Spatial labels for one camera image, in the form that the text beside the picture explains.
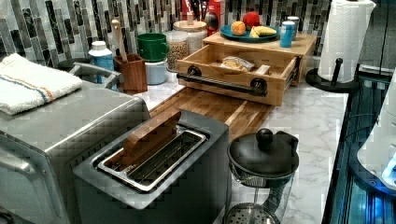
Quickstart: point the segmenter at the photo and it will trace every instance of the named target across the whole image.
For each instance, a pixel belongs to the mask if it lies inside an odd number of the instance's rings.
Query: wooden drawer
[[[234,56],[254,63],[249,72],[220,67],[222,59]],[[255,71],[263,64],[269,65],[269,74],[260,75]],[[183,60],[178,60],[179,73],[188,74],[189,68],[194,65],[202,73],[202,77],[250,88],[254,78],[261,78],[266,82],[265,96],[251,95],[240,91],[232,91],[211,85],[179,79],[179,84],[187,87],[211,91],[223,95],[241,98],[267,105],[282,105],[283,94],[290,86],[299,71],[299,58],[282,53],[266,53],[252,49],[232,48],[224,45],[206,45]]]

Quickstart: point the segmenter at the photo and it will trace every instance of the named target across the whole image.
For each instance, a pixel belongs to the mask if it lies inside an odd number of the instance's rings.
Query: red apple
[[[253,26],[260,26],[260,16],[259,13],[255,11],[248,12],[242,22],[246,25],[247,30],[250,30]]]

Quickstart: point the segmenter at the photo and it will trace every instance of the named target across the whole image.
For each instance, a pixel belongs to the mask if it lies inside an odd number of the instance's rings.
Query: kitchen towel
[[[335,60],[343,59],[338,82],[353,80],[361,46],[375,3],[369,0],[349,2],[333,0],[321,53],[318,75],[332,80]]]
[[[49,103],[81,86],[78,77],[31,63],[17,53],[0,62],[0,110],[9,115]]]

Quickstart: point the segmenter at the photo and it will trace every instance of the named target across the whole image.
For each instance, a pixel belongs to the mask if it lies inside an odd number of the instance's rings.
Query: paper towel holder
[[[318,69],[314,68],[309,70],[306,73],[306,82],[320,90],[330,91],[330,92],[338,92],[338,93],[349,93],[357,90],[359,88],[359,81],[356,79],[357,71],[359,71],[359,64],[356,67],[355,77],[352,81],[340,83],[337,82],[338,75],[340,72],[341,64],[343,63],[342,58],[338,58],[335,60],[335,68],[334,73],[332,75],[332,81],[329,81],[325,78],[322,78],[318,75]]]

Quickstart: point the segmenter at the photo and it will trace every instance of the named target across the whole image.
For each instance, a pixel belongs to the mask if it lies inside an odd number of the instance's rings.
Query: paper towel roll
[[[361,46],[375,3],[369,0],[349,2],[333,0],[327,23],[318,75],[332,80],[337,58],[343,59],[338,82],[353,80]]]

